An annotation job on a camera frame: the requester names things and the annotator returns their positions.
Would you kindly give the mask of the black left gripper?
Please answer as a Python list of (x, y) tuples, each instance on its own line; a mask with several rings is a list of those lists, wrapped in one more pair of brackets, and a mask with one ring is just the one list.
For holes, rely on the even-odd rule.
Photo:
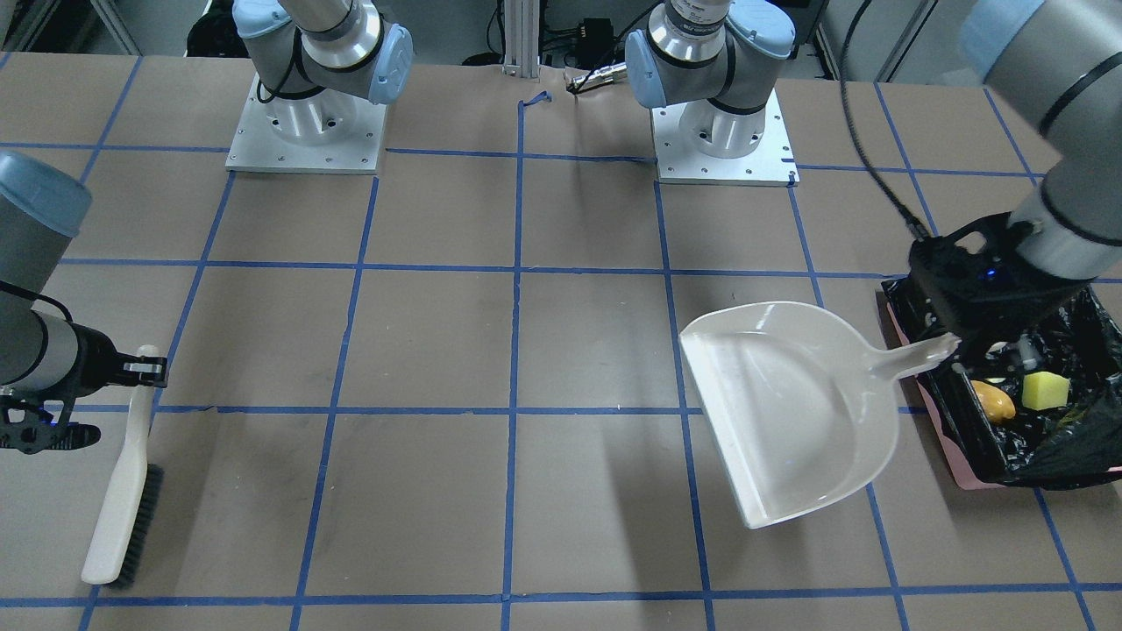
[(951, 333), (959, 339), (954, 359), (978, 365), (994, 344), (1017, 341), (1089, 284), (1055, 276), (1019, 254), (1033, 234), (1027, 221), (1008, 225), (1010, 216), (985, 216), (935, 236), (908, 213), (908, 312), (916, 318), (909, 341)]

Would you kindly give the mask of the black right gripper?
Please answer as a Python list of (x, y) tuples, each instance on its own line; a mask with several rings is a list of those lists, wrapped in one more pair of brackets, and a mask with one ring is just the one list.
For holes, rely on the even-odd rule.
[(3, 395), (1, 447), (33, 455), (44, 450), (76, 450), (101, 438), (96, 426), (71, 420), (74, 404), (109, 385), (167, 385), (168, 359), (153, 349), (136, 355), (117, 351), (114, 344), (95, 329), (73, 329), (77, 342), (74, 362), (47, 385), (11, 385)]

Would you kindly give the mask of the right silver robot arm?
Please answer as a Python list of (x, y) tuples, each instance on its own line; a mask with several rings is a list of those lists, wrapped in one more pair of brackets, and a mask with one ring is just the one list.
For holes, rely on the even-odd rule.
[(167, 384), (167, 359), (129, 355), (82, 326), (45, 287), (79, 236), (92, 196), (45, 161), (1, 152), (1, 446), (26, 455), (92, 446), (101, 432), (71, 417), (109, 385)]

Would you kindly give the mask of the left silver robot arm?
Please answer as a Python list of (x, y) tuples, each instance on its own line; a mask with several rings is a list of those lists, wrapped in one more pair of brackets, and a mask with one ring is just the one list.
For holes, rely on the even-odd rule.
[(962, 53), (1061, 155), (1013, 212), (916, 241), (909, 281), (976, 365), (1119, 260), (1118, 1), (978, 1)]

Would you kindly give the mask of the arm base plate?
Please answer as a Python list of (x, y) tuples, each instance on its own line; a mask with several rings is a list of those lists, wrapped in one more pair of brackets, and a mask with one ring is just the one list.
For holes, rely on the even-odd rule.
[(380, 171), (389, 107), (325, 89), (315, 97), (263, 103), (252, 76), (227, 154), (233, 172), (362, 174)]
[(800, 174), (778, 92), (749, 115), (721, 111), (708, 101), (650, 112), (657, 182), (680, 185), (793, 188)]

